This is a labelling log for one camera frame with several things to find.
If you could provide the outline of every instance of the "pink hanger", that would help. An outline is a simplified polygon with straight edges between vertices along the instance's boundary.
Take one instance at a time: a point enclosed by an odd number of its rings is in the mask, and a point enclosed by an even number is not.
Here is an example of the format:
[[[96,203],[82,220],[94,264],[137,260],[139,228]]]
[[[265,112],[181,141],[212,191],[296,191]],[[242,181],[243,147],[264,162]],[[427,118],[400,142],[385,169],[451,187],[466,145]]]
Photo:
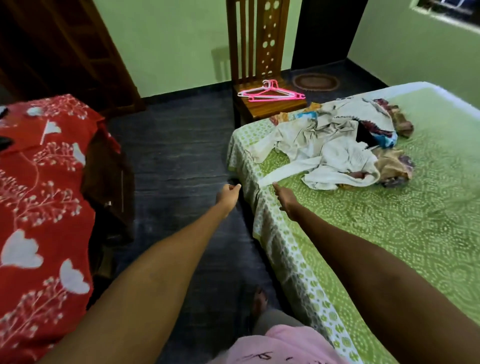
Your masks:
[[[265,95],[268,91],[278,92],[280,95]],[[286,90],[284,88],[278,87],[278,82],[276,80],[264,80],[264,85],[262,87],[251,88],[250,90],[243,90],[238,92],[240,97],[248,97],[250,102],[258,101],[284,101],[284,100],[303,100],[305,99],[304,94],[300,94],[295,91]]]

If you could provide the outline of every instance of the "gray pants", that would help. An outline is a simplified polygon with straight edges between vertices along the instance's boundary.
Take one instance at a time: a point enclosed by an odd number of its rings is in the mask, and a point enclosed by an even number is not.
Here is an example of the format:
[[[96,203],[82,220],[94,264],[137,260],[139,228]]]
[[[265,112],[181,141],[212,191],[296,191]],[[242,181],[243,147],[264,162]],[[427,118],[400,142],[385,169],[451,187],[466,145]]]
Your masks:
[[[287,325],[294,328],[305,326],[292,316],[288,316],[280,310],[269,308],[258,318],[253,327],[252,335],[265,335],[275,325]]]

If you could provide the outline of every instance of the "forearm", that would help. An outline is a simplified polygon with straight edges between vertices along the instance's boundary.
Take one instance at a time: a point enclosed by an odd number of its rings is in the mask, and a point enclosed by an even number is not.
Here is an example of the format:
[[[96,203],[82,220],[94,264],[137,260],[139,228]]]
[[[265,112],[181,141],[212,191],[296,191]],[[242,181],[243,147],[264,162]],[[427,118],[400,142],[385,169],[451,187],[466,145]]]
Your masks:
[[[399,362],[470,363],[480,354],[479,327],[407,264],[301,205],[291,213]]]
[[[192,274],[227,213],[217,204],[154,244],[120,274],[42,364],[155,362],[175,325]]]

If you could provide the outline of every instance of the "green bedsheet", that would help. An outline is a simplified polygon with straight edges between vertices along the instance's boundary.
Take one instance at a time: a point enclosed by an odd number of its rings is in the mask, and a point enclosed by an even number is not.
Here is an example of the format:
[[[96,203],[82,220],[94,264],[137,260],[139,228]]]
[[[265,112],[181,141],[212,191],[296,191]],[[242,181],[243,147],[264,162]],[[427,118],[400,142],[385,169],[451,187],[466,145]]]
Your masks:
[[[417,165],[406,187],[315,191],[300,180],[302,173],[279,183],[326,221],[407,262],[480,324],[480,121],[432,88],[388,100],[415,125],[413,136],[397,146]],[[230,141],[228,166],[254,212],[254,236],[300,320],[351,362],[394,363],[310,240],[279,211],[273,188],[258,188],[259,179],[288,163],[272,151],[255,164],[245,152],[273,128],[269,120],[258,121]]]

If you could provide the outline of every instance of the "chair leg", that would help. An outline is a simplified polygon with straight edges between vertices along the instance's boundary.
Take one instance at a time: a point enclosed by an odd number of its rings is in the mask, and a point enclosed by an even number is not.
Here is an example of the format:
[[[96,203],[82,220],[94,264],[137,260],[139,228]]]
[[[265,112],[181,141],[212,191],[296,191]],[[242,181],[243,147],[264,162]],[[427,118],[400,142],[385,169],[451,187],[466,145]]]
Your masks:
[[[240,112],[237,109],[237,106],[235,103],[233,104],[233,118],[235,119],[235,129],[238,129],[241,127],[241,116]]]

